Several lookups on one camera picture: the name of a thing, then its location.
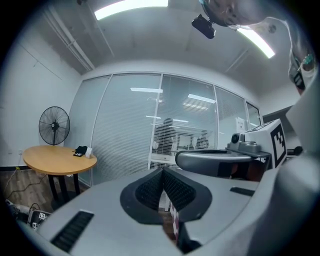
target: black camera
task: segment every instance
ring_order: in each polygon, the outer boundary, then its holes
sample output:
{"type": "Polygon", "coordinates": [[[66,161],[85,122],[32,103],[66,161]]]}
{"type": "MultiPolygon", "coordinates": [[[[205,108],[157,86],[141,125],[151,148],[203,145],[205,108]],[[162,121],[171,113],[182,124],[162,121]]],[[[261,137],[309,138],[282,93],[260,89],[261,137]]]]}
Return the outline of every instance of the black camera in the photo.
{"type": "Polygon", "coordinates": [[[196,17],[191,24],[207,38],[213,39],[215,37],[216,30],[213,28],[212,23],[206,20],[201,14],[196,17]]]}

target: ceiling light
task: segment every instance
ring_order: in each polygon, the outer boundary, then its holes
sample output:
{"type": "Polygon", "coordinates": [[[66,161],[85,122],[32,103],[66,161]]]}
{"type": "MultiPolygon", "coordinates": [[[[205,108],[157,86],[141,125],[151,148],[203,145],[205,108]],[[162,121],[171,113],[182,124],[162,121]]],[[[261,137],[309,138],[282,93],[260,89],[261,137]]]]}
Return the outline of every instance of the ceiling light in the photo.
{"type": "Polygon", "coordinates": [[[207,107],[204,107],[204,106],[192,105],[192,104],[188,104],[188,103],[183,103],[183,105],[187,106],[187,107],[201,109],[201,110],[207,110],[208,109],[207,107]]]}
{"type": "Polygon", "coordinates": [[[151,116],[151,115],[146,115],[146,118],[156,118],[156,119],[161,119],[161,117],[159,116],[151,116]]]}
{"type": "Polygon", "coordinates": [[[144,92],[144,93],[160,93],[162,94],[162,89],[151,89],[151,88],[130,88],[133,92],[144,92]]]}
{"type": "Polygon", "coordinates": [[[100,10],[94,12],[97,20],[101,20],[105,17],[113,14],[121,13],[128,10],[145,7],[168,7],[169,0],[124,0],[110,4],[100,10]]]}
{"type": "Polygon", "coordinates": [[[211,98],[205,98],[205,97],[201,97],[201,96],[194,95],[194,94],[189,94],[188,98],[203,101],[203,102],[209,102],[209,103],[213,103],[213,104],[216,103],[216,101],[211,98]]]}
{"type": "Polygon", "coordinates": [[[255,31],[253,31],[249,27],[245,28],[239,28],[237,31],[239,31],[241,34],[243,34],[245,37],[250,39],[256,46],[260,48],[261,51],[270,59],[272,56],[275,55],[275,52],[271,49],[271,47],[266,43],[265,40],[261,38],[260,35],[258,35],[255,31]]]}
{"type": "Polygon", "coordinates": [[[173,121],[176,121],[176,122],[181,122],[181,123],[189,123],[189,121],[185,121],[185,120],[179,120],[179,119],[173,119],[173,121]]]}

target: wooden floor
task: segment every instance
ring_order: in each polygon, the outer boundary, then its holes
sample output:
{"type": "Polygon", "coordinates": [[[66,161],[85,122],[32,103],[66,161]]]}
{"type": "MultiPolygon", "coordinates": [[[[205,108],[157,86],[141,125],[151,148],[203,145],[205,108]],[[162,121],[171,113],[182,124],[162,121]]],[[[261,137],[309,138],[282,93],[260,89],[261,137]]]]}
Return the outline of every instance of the wooden floor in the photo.
{"type": "MultiPolygon", "coordinates": [[[[13,171],[0,171],[0,187],[3,190],[13,171]]],[[[38,183],[45,174],[34,170],[17,170],[12,177],[9,185],[4,191],[4,197],[7,198],[12,191],[24,190],[30,183],[38,183]]],[[[57,178],[54,178],[57,193],[60,193],[60,186],[57,178]]],[[[65,183],[68,191],[75,191],[73,177],[65,177],[65,183]]],[[[87,186],[79,182],[80,191],[88,189],[87,186]]],[[[49,185],[48,177],[44,177],[40,184],[30,185],[23,192],[14,192],[8,198],[13,204],[31,207],[33,203],[37,203],[42,211],[53,213],[51,202],[53,200],[52,192],[49,185]]],[[[163,230],[173,242],[176,241],[172,217],[169,211],[159,211],[163,218],[163,230]]]]}

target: fan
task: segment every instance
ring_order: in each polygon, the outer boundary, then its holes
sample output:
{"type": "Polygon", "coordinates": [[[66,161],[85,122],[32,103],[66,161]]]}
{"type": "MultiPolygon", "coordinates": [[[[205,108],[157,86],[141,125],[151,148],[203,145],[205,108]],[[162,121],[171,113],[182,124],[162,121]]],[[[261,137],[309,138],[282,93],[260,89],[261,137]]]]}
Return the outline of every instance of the fan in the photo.
{"type": "Polygon", "coordinates": [[[41,115],[39,132],[46,143],[50,145],[62,143],[67,138],[69,131],[69,116],[61,107],[49,107],[41,115]]]}

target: white paper sign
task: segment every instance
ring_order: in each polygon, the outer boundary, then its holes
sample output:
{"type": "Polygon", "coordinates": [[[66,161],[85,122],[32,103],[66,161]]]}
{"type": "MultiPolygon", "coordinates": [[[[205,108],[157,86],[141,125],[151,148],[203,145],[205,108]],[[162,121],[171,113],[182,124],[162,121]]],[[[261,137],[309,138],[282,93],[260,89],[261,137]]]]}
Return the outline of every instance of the white paper sign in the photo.
{"type": "Polygon", "coordinates": [[[235,122],[236,122],[236,132],[237,132],[237,133],[244,133],[244,132],[246,132],[245,120],[236,117],[236,118],[235,118],[235,122]]]}

